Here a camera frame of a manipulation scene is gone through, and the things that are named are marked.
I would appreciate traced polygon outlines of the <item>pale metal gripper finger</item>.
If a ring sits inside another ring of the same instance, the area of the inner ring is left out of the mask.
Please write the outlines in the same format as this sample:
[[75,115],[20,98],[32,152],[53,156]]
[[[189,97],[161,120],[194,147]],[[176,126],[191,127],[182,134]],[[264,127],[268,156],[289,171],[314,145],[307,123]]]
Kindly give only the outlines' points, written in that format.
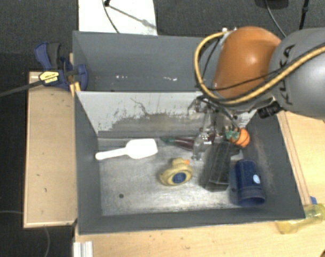
[[192,159],[195,161],[200,161],[202,159],[202,154],[206,151],[207,146],[200,144],[193,146]]
[[215,138],[214,133],[201,133],[197,137],[197,147],[199,149],[206,149],[213,144]]

